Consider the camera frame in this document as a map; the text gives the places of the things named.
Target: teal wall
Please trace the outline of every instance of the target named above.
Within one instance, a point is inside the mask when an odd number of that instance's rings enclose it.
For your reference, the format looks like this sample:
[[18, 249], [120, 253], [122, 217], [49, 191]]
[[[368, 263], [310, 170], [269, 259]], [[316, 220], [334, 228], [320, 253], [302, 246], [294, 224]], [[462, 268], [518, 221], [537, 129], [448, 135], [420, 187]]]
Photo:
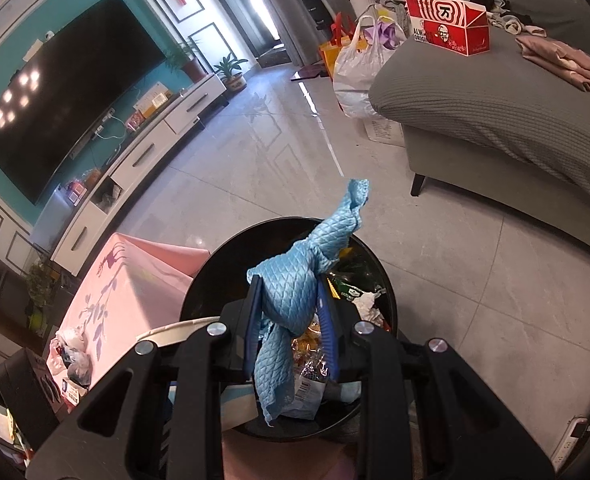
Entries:
[[[15, 71], [24, 65], [22, 57], [35, 40], [43, 41], [48, 30], [57, 33], [58, 30], [61, 30], [98, 1], [47, 0], [33, 11], [0, 46], [0, 95], [8, 86]], [[162, 50], [173, 44], [173, 39], [147, 7], [144, 0], [124, 0], [124, 2]], [[141, 90], [141, 94], [143, 94], [157, 81], [162, 82], [172, 91], [178, 91], [191, 85], [190, 79], [184, 73], [173, 72], [162, 63], [113, 105], [116, 109], [115, 116], [122, 120], [128, 118], [133, 112], [132, 105], [136, 101], [138, 92]], [[118, 121], [110, 120], [105, 126], [102, 136], [122, 136], [124, 128]], [[81, 176], [86, 170], [94, 168], [96, 165], [101, 166], [119, 143], [118, 139], [91, 141], [75, 160], [67, 161], [60, 168], [50, 188], [53, 189], [59, 182], [67, 183], [73, 176]], [[37, 205], [31, 203], [0, 169], [0, 197], [30, 224], [34, 224], [37, 220], [48, 195], [49, 193], [44, 193], [44, 199]]]

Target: colonel sanders logo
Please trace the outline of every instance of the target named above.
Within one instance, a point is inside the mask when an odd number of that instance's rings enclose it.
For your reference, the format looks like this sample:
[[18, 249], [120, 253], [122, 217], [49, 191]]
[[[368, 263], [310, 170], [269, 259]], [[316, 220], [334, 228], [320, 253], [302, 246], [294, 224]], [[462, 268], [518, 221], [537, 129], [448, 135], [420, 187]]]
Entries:
[[449, 29], [446, 27], [446, 25], [440, 25], [437, 28], [437, 33], [439, 34], [440, 39], [444, 43], [447, 43], [449, 41]]

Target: television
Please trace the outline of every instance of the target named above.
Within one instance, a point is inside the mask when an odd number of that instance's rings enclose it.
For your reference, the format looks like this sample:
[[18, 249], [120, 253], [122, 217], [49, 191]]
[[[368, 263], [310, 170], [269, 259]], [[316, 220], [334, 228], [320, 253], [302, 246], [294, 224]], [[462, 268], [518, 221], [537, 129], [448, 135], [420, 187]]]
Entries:
[[76, 143], [165, 59], [123, 0], [101, 0], [17, 71], [0, 96], [0, 168], [36, 203]]

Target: metal screw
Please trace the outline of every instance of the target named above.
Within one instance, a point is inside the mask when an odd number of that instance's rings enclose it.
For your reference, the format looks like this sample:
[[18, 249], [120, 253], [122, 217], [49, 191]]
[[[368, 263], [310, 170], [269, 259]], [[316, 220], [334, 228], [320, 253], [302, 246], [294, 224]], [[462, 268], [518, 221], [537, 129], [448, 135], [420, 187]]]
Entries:
[[155, 345], [150, 341], [140, 341], [135, 345], [135, 353], [139, 355], [150, 354], [153, 351]]
[[375, 330], [375, 327], [373, 323], [369, 323], [368, 321], [358, 321], [355, 323], [354, 329], [359, 335], [369, 335]]
[[226, 325], [219, 321], [211, 323], [206, 327], [206, 332], [208, 332], [209, 335], [222, 335], [226, 332]]
[[441, 354], [442, 352], [446, 352], [449, 349], [449, 345], [444, 339], [436, 337], [435, 339], [431, 339], [428, 342], [428, 348], [430, 348], [433, 352]]

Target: potted plant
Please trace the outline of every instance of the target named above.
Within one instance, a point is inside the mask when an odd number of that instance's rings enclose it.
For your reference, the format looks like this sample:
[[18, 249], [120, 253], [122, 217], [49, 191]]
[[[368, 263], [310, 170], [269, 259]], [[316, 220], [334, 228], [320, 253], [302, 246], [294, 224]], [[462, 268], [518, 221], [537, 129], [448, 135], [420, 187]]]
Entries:
[[195, 56], [196, 47], [193, 40], [188, 40], [185, 43], [178, 43], [164, 53], [166, 66], [171, 70], [181, 70], [191, 78], [193, 83], [197, 83], [207, 76], [201, 67], [200, 60]]
[[246, 88], [246, 79], [244, 75], [239, 72], [233, 75], [234, 70], [242, 70], [242, 63], [248, 62], [248, 59], [237, 59], [231, 52], [226, 57], [223, 57], [219, 64], [216, 64], [213, 68], [215, 73], [221, 73], [224, 77], [222, 82], [226, 85], [231, 92], [239, 92]]
[[40, 310], [50, 305], [57, 280], [52, 276], [52, 269], [42, 262], [32, 264], [26, 274], [28, 295], [34, 305]]

